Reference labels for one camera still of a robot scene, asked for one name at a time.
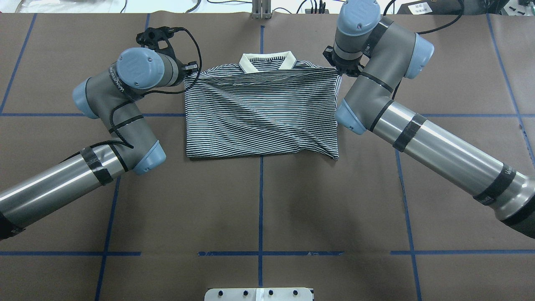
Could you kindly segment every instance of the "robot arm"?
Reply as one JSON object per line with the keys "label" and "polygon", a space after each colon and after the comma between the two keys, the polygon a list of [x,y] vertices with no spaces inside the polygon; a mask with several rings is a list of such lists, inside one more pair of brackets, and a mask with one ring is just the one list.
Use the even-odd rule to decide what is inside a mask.
{"label": "robot arm", "polygon": [[[175,58],[168,39],[184,28],[148,28],[137,35],[144,47],[130,48],[106,71],[73,91],[76,106],[100,118],[112,135],[86,147],[57,166],[0,193],[0,240],[69,204],[82,195],[134,170],[143,174],[165,161],[165,153],[135,101],[155,87],[176,86],[197,68]],[[167,42],[160,49],[158,41]]]}
{"label": "robot arm", "polygon": [[[533,177],[522,175],[390,98],[403,77],[412,79],[420,73],[433,51],[433,45],[418,34],[381,18],[375,0],[345,2],[334,47],[327,47],[324,56],[340,73],[357,79],[335,118],[357,134],[373,132],[493,208],[504,224],[535,238]],[[360,70],[362,55],[370,60]]]}

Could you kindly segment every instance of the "blue round cap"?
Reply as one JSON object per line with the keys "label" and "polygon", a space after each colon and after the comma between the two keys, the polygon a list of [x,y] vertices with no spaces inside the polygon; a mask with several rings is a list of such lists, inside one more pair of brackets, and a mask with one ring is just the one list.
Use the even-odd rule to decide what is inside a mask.
{"label": "blue round cap", "polygon": [[381,8],[376,0],[348,0],[338,15],[338,30],[350,36],[371,31],[381,20]]}
{"label": "blue round cap", "polygon": [[93,113],[93,110],[89,107],[89,103],[87,102],[87,95],[86,95],[86,86],[87,81],[84,80],[81,84],[77,85],[76,88],[72,91],[72,99],[74,100],[74,104],[76,104],[76,107],[82,111],[82,113],[91,119],[97,119],[98,116]]}
{"label": "blue round cap", "polygon": [[145,172],[154,169],[158,165],[162,164],[166,159],[166,155],[160,141],[157,140],[156,143],[151,147],[149,152],[139,161],[139,163],[134,167],[134,172],[138,175],[142,175]]}
{"label": "blue round cap", "polygon": [[117,73],[135,89],[150,89],[163,78],[165,66],[162,58],[148,48],[136,47],[123,51],[117,60]]}
{"label": "blue round cap", "polygon": [[353,113],[345,99],[342,100],[342,103],[338,106],[338,109],[334,114],[334,119],[359,135],[362,135],[366,131],[366,128],[362,125],[362,122],[358,120],[357,116],[355,116],[355,113]]}
{"label": "blue round cap", "polygon": [[434,46],[428,40],[416,34],[416,42],[414,43],[414,50],[412,51],[412,58],[410,59],[409,68],[405,73],[405,77],[409,79],[415,78],[424,69],[431,59],[434,52]]}

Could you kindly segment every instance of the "white collar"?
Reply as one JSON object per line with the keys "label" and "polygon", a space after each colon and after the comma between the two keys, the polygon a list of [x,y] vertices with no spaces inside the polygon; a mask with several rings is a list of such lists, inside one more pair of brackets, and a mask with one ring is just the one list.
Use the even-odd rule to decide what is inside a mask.
{"label": "white collar", "polygon": [[279,52],[276,54],[243,54],[240,60],[240,67],[243,69],[245,73],[257,73],[260,71],[257,70],[251,63],[250,60],[252,58],[274,58],[278,56],[286,57],[284,59],[284,62],[279,67],[279,70],[291,69],[295,65],[295,62],[297,61],[291,51]]}

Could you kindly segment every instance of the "black tape band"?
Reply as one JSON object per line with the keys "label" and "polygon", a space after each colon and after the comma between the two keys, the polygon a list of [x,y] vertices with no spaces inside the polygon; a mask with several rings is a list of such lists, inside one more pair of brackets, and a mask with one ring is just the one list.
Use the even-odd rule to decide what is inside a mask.
{"label": "black tape band", "polygon": [[128,172],[128,166],[126,166],[125,160],[123,160],[123,157],[121,157],[121,154],[119,154],[119,152],[117,151],[117,148],[115,147],[115,145],[110,144],[110,148],[113,151],[113,153],[115,154],[115,156],[117,157],[117,159],[119,159],[119,162],[123,166],[123,169],[125,170],[125,172]]}
{"label": "black tape band", "polygon": [[502,223],[508,225],[508,226],[514,226],[525,219],[527,219],[531,214],[535,212],[535,196],[532,197],[524,207],[520,208],[519,211],[517,211],[515,214],[513,214],[508,219],[505,219],[502,221]]}
{"label": "black tape band", "polygon": [[[127,120],[125,120],[125,121],[123,121],[123,122],[121,122],[121,123],[119,123],[119,124],[116,124],[116,125],[115,125],[115,128],[118,130],[118,129],[120,129],[121,127],[123,127],[123,126],[125,126],[125,125],[127,125],[127,124],[129,124],[129,123],[132,123],[132,122],[134,122],[134,121],[136,121],[136,120],[139,120],[139,119],[141,119],[141,118],[143,118],[143,115],[137,115],[137,116],[132,117],[132,118],[130,118],[130,119],[127,119]],[[110,134],[113,133],[113,129],[109,129],[108,132],[110,132]]]}
{"label": "black tape band", "polygon": [[374,82],[376,82],[379,86],[387,89],[390,93],[394,92],[394,89],[392,89],[391,86],[389,86],[387,83],[385,83],[384,81],[376,78],[375,76],[369,74],[369,73],[366,73],[366,72],[361,72],[361,75],[366,77],[366,78],[369,78],[371,80],[373,80]]}
{"label": "black tape band", "polygon": [[23,228],[13,224],[0,212],[0,240],[13,237],[24,231]]}
{"label": "black tape band", "polygon": [[80,151],[80,155],[86,161],[87,166],[91,169],[97,180],[102,186],[113,182],[110,172],[102,166],[102,163],[98,159],[93,149],[90,147],[83,148]]}
{"label": "black tape band", "polygon": [[485,206],[496,202],[496,198],[511,185],[515,176],[516,170],[504,163],[500,174],[494,179],[492,184],[482,193],[474,195],[473,198]]}
{"label": "black tape band", "polygon": [[392,24],[392,20],[381,18],[381,21],[373,28],[370,35],[368,36],[368,39],[364,43],[364,46],[362,47],[362,53],[365,56],[370,57],[373,49],[375,46],[377,46],[377,43],[379,43],[379,40],[383,35],[385,34],[388,27],[390,27],[390,24]]}
{"label": "black tape band", "polygon": [[373,123],[371,124],[370,132],[373,132],[373,129],[375,129],[375,126],[377,125],[377,123],[379,122],[379,120],[381,119],[381,117],[383,116],[383,114],[386,112],[386,109],[388,109],[388,107],[390,107],[390,105],[391,105],[393,102],[394,102],[393,100],[390,100],[389,102],[387,102],[386,105],[382,108],[381,112],[379,112],[379,114],[377,115],[377,117],[375,117],[375,120],[374,120]]}
{"label": "black tape band", "polygon": [[414,138],[422,124],[427,120],[424,116],[416,113],[412,120],[405,126],[405,129],[398,136],[394,144],[392,145],[395,149],[403,152],[407,147],[407,144]]}
{"label": "black tape band", "polygon": [[121,93],[123,93],[128,99],[130,99],[133,102],[136,102],[143,98],[143,96],[137,94],[134,92],[132,88],[130,88],[129,85],[125,84],[123,80],[119,77],[117,74],[117,63],[111,64],[111,66],[108,68],[108,74],[110,76],[111,81],[119,90]]}

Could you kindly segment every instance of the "light blue joint cap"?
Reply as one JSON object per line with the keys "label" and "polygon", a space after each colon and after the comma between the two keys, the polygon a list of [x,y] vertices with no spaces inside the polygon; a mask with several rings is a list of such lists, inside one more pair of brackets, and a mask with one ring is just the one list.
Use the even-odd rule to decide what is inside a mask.
{"label": "light blue joint cap", "polygon": [[123,51],[117,60],[117,73],[135,89],[150,89],[163,78],[164,61],[148,48],[136,47]]}
{"label": "light blue joint cap", "polygon": [[143,159],[141,159],[141,161],[134,167],[133,170],[136,174],[142,175],[145,172],[162,164],[166,157],[167,156],[160,145],[160,140],[157,140],[149,152],[143,157]]}
{"label": "light blue joint cap", "polygon": [[376,0],[348,0],[338,15],[338,30],[350,36],[371,31],[381,20],[381,8]]}
{"label": "light blue joint cap", "polygon": [[412,58],[410,59],[409,68],[405,77],[409,79],[415,78],[431,59],[434,52],[434,46],[428,40],[416,34],[416,42],[414,43],[414,50],[412,51]]}
{"label": "light blue joint cap", "polygon": [[342,100],[338,110],[336,110],[334,119],[359,135],[362,135],[366,131],[366,128],[362,125],[362,122],[358,120],[357,116],[355,116],[355,113],[353,113],[345,99]]}
{"label": "light blue joint cap", "polygon": [[81,84],[79,84],[74,90],[72,91],[72,99],[74,100],[74,104],[76,104],[76,107],[82,111],[82,113],[91,119],[98,119],[98,116],[93,113],[93,110],[89,107],[89,103],[87,102],[87,94],[86,94],[86,86],[87,81],[84,80]]}

